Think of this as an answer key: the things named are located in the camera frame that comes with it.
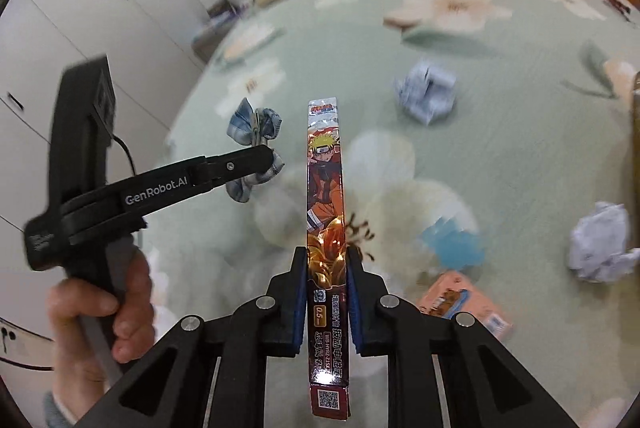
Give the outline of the person's left hand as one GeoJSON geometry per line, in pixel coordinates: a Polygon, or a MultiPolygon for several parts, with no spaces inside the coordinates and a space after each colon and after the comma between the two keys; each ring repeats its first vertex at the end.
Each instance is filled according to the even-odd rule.
{"type": "Polygon", "coordinates": [[[54,340],[49,426],[74,426],[114,382],[107,372],[115,364],[140,359],[152,347],[152,287],[148,261],[136,250],[122,299],[74,277],[49,290],[47,313],[54,340]]]}

